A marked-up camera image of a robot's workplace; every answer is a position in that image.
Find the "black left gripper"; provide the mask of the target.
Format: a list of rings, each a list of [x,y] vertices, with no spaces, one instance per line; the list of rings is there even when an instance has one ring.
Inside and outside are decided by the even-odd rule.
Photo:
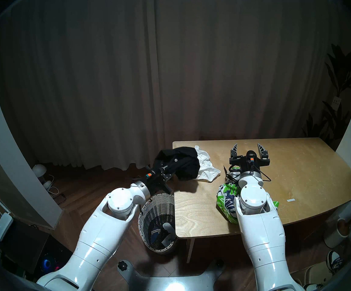
[[[167,184],[168,180],[174,175],[174,173],[168,171],[168,163],[162,163],[158,168],[150,168],[149,165],[146,165],[145,168],[148,171],[145,176],[145,186],[151,196],[159,191],[170,195],[174,193],[174,190]]]

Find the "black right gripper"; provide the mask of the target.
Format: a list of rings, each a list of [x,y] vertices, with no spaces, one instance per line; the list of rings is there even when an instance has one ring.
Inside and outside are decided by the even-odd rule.
[[[229,164],[231,167],[229,168],[230,172],[257,172],[262,173],[260,168],[263,166],[269,166],[270,159],[268,155],[268,151],[260,144],[257,144],[259,157],[253,150],[249,150],[245,156],[238,155],[236,143],[233,146],[233,149],[230,151]]]

